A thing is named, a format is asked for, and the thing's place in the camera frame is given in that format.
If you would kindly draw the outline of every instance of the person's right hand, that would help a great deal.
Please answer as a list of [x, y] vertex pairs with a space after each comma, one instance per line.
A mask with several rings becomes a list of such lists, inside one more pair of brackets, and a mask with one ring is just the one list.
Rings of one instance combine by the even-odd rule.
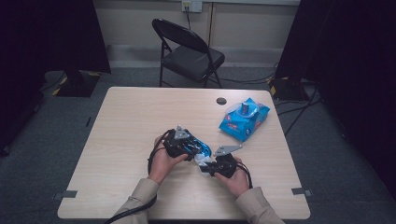
[[[233, 158], [238, 162], [242, 162], [242, 160], [237, 157]], [[219, 173], [215, 173], [215, 177], [227, 186], [228, 190], [235, 196], [235, 198], [238, 198], [248, 190], [247, 174], [239, 167], [236, 167], [235, 173], [231, 178], [227, 178]]]

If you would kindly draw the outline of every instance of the beige sleeve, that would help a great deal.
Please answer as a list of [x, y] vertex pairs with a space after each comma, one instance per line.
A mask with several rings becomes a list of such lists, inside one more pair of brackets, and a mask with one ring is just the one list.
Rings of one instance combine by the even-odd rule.
[[253, 224], [284, 223], [262, 194], [262, 188], [249, 189], [236, 199], [236, 204]]
[[[128, 198], [125, 204], [116, 212], [115, 215], [148, 203], [157, 194], [159, 187], [160, 186], [153, 180], [146, 178], [140, 179], [132, 195]], [[149, 210], [146, 209], [131, 216], [123, 217], [113, 223], [149, 223]]]

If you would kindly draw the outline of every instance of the wooden table top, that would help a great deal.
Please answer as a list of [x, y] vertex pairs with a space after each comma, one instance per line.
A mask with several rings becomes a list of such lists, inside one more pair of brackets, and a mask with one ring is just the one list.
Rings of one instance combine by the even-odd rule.
[[[226, 105], [217, 104], [223, 97]], [[306, 219], [309, 207], [268, 91], [113, 87], [107, 92], [67, 190], [60, 218], [110, 218], [140, 178], [148, 176], [154, 139], [177, 125], [209, 145], [240, 145], [219, 129], [225, 111], [248, 97], [270, 107], [266, 121], [233, 155], [251, 173], [253, 187], [284, 219]], [[200, 174], [195, 161], [183, 161], [166, 177], [150, 208], [150, 219], [245, 219], [233, 195], [215, 177]]]

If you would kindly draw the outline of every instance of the blue plastic packaging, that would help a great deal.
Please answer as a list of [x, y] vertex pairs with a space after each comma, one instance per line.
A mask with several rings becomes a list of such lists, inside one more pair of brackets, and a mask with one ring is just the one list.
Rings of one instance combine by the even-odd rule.
[[231, 106], [219, 128], [241, 142], [245, 142], [265, 121], [270, 108], [256, 104], [251, 98]]

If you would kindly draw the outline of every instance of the black chair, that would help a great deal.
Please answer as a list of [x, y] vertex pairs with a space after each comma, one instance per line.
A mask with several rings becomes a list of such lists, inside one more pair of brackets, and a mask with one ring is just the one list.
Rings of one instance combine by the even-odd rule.
[[[162, 19], [154, 19], [152, 27], [162, 41], [160, 87], [163, 83], [163, 68], [167, 68], [183, 77], [195, 82], [204, 82], [206, 87], [209, 77], [214, 74], [216, 81], [222, 88], [216, 70], [224, 63], [224, 54], [208, 47], [206, 42], [193, 31]], [[180, 46], [172, 50], [166, 40]]]

